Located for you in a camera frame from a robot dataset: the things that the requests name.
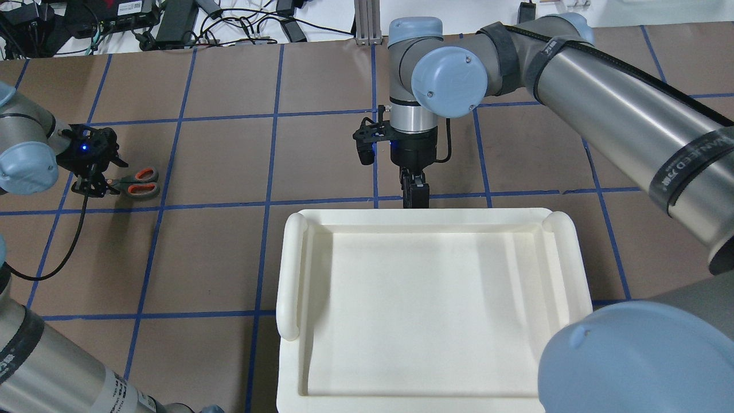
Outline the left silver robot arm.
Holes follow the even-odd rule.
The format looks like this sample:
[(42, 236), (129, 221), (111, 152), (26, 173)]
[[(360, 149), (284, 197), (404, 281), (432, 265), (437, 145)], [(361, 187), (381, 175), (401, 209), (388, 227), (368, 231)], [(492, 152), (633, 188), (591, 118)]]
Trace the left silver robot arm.
[(75, 177), (82, 195), (79, 221), (62, 262), (44, 275), (27, 275), (7, 261), (2, 241), (3, 412), (191, 412), (185, 403), (162, 403), (137, 389), (84, 348), (11, 296), (14, 279), (39, 284), (57, 275), (75, 251), (90, 198), (124, 194), (152, 198), (158, 172), (147, 168), (123, 180), (108, 180), (110, 165), (127, 167), (111, 128), (65, 123), (2, 82), (2, 195), (49, 190), (60, 169)]

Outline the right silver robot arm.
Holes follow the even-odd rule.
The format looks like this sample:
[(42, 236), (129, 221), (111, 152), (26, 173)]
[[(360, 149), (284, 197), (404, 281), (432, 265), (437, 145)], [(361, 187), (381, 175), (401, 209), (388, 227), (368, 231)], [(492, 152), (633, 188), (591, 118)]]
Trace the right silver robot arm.
[(732, 411), (732, 23), (490, 24), (488, 207), (569, 207), (601, 308), (554, 334), (547, 412)]

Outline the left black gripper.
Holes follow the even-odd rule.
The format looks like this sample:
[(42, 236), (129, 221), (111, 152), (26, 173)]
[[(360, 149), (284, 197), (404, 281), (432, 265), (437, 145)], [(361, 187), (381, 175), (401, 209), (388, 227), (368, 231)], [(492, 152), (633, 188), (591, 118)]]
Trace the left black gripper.
[[(129, 167), (128, 162), (120, 157), (118, 136), (112, 128), (71, 125), (58, 134), (68, 139), (69, 145), (57, 155), (57, 164), (75, 175), (87, 175), (92, 167), (99, 173), (105, 172), (110, 165)], [(121, 195), (119, 181), (108, 180), (100, 174), (79, 176), (71, 191), (90, 198)]]

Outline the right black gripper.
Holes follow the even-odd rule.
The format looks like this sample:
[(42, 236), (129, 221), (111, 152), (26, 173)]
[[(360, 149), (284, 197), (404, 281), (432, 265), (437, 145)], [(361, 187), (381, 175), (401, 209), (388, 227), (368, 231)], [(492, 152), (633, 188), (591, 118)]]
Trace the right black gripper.
[(430, 204), (430, 186), (425, 173), (412, 175), (410, 169), (424, 169), (437, 160), (438, 133), (397, 133), (390, 140), (390, 158), (400, 168), (402, 207), (427, 209)]

